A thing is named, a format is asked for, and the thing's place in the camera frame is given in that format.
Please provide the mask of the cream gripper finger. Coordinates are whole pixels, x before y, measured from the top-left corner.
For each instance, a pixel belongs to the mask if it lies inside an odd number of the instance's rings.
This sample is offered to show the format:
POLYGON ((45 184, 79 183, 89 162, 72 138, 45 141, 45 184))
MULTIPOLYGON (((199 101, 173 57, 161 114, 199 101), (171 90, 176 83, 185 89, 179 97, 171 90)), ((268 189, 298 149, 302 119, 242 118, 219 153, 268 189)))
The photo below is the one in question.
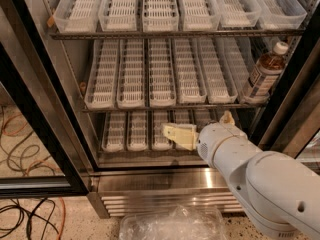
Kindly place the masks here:
POLYGON ((219 120, 220 123, 225 123, 225 124, 234 124, 235 120, 232 116, 232 113, 229 110, 226 110, 222 117, 219 120))
POLYGON ((196 149, 199 136, 196 125, 163 123, 162 133, 164 137, 189 151, 196 149))

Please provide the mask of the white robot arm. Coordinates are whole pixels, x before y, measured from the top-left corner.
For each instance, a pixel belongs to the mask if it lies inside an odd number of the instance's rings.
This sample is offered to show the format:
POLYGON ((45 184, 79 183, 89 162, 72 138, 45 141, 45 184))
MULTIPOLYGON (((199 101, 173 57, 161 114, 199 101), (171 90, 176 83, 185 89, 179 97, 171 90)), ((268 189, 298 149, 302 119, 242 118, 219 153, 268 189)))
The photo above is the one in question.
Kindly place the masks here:
POLYGON ((292 240, 302 232, 320 240, 320 176, 286 154, 258 148, 229 111, 202 130, 164 123, 162 134, 217 169, 261 233, 292 240))

